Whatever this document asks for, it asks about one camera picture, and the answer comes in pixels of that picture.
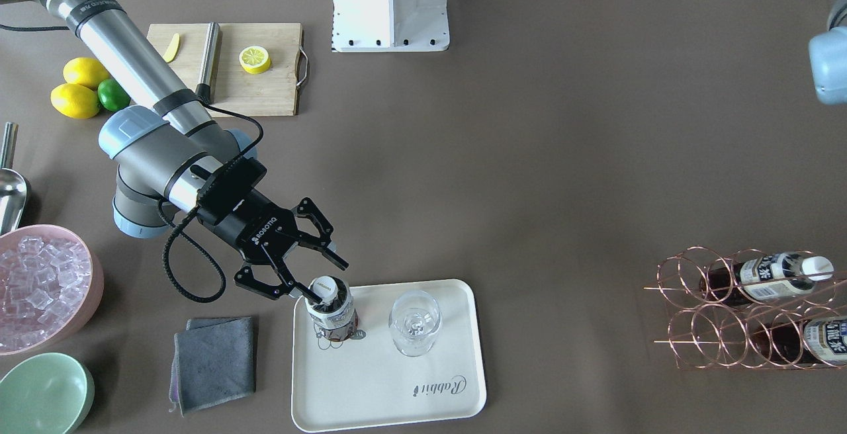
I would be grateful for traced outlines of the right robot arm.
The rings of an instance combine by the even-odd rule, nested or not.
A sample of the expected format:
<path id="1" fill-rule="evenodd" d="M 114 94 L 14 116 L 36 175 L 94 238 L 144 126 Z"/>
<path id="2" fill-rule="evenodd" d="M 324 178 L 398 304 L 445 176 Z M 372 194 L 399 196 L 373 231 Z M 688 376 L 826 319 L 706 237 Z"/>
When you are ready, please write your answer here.
<path id="1" fill-rule="evenodd" d="M 130 96 L 131 105 L 110 117 L 98 136 L 118 165 L 112 200 L 114 221 L 135 238 L 167 234 L 164 271 L 185 298 L 214 302 L 188 292 L 173 274 L 173 242 L 197 221 L 242 257 L 237 286 L 270 299 L 304 296 L 325 304 L 329 296 L 294 279 L 285 259 L 295 247 L 321 253 L 339 269 L 348 264 L 331 241 L 333 226 L 309 198 L 281 208 L 256 189 L 265 167 L 256 157 L 260 136 L 227 132 L 152 48 L 116 0 L 2 0 L 37 2 L 87 45 Z"/>

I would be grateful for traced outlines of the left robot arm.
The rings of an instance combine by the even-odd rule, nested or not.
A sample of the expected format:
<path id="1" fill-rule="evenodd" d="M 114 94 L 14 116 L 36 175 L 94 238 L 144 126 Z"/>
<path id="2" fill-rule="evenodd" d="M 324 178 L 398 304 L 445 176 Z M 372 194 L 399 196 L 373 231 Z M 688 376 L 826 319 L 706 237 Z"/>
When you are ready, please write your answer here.
<path id="1" fill-rule="evenodd" d="M 824 105 L 846 103 L 846 0 L 831 0 L 828 29 L 810 39 L 811 75 Z"/>

